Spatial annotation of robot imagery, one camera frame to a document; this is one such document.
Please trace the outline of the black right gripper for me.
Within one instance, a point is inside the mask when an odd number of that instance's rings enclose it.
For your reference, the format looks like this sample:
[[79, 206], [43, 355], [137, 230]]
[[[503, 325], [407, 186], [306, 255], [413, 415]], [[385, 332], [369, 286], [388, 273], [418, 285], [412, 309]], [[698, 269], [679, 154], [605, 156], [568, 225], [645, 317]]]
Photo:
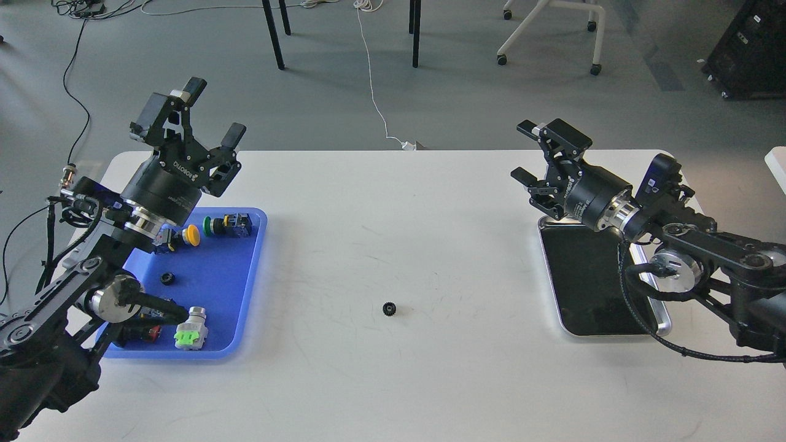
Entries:
[[528, 187], [531, 204], [556, 220], [570, 216], [595, 231], [611, 227], [615, 210], [629, 204], [632, 185], [584, 161], [592, 140], [563, 120], [539, 126], [523, 120], [516, 129], [538, 142], [547, 162], [543, 179], [525, 169], [511, 171]]

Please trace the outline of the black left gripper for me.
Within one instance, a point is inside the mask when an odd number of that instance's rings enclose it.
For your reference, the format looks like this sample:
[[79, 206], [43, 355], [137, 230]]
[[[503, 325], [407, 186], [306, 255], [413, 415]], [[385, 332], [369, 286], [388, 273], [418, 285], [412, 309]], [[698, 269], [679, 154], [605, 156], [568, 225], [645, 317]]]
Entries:
[[203, 193], [219, 198], [241, 170], [236, 148], [247, 128], [232, 123], [219, 147], [206, 149], [193, 136], [189, 112], [207, 81], [191, 77], [183, 92], [153, 93], [130, 137], [154, 148], [123, 189], [127, 204], [145, 209], [165, 223], [183, 224]]

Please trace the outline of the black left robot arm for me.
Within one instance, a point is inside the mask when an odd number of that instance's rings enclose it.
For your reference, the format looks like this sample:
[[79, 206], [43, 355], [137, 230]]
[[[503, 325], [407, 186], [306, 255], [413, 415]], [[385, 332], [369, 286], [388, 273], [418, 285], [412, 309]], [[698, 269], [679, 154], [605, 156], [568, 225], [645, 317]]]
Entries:
[[149, 98], [130, 137], [154, 152], [123, 192], [75, 181], [75, 165], [64, 168], [49, 199], [48, 231], [56, 204], [88, 227], [64, 252], [48, 255], [36, 293], [2, 318], [3, 441], [17, 439], [42, 409], [65, 412], [95, 391], [100, 360], [124, 329], [188, 319], [185, 308], [146, 293], [124, 264], [135, 249], [153, 252], [163, 225], [185, 223], [203, 193], [218, 198], [241, 170], [235, 149], [244, 125], [232, 124], [214, 149], [193, 136], [189, 112], [206, 86], [194, 77]]

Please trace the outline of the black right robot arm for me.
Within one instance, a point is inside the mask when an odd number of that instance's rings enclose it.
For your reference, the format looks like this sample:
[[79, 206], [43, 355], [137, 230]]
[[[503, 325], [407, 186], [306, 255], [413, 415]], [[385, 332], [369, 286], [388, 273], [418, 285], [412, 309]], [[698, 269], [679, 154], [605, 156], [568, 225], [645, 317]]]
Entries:
[[592, 231], [610, 230], [622, 252], [648, 236], [658, 243], [645, 263], [624, 266], [618, 279], [627, 308], [652, 338], [631, 304], [635, 287], [662, 301], [696, 300], [729, 325], [739, 347], [761, 355], [714, 355], [666, 339], [660, 343], [685, 357], [728, 363], [784, 363], [784, 245], [722, 232], [715, 219], [688, 207], [695, 192], [682, 182], [680, 163], [657, 154], [638, 188], [583, 156], [592, 140], [561, 118], [530, 120], [517, 130], [538, 142], [547, 173], [538, 179], [523, 168], [511, 176], [529, 193], [530, 204], [552, 219], [565, 217]]

